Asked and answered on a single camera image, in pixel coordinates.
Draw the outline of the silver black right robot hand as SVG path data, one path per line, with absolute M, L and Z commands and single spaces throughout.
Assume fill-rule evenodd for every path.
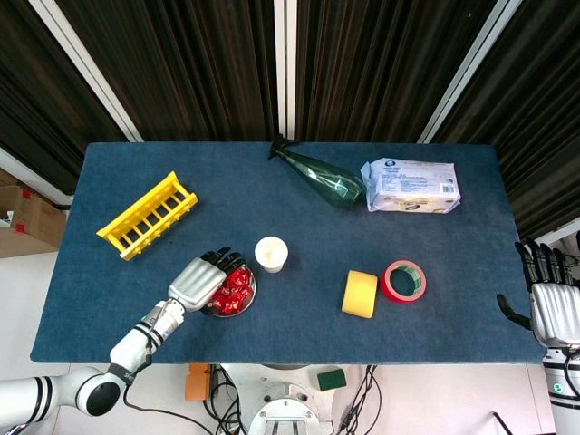
M 570 255 L 527 240 L 516 242 L 527 284 L 530 315 L 518 314 L 507 298 L 497 295 L 501 313 L 533 333 L 546 348 L 579 348 L 579 282 L 573 278 Z

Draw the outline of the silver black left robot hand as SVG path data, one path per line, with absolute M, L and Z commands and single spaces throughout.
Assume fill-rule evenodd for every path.
M 216 314 L 209 304 L 218 289 L 247 261 L 229 246 L 195 257 L 169 285 L 169 298 L 179 301 L 187 312 Z

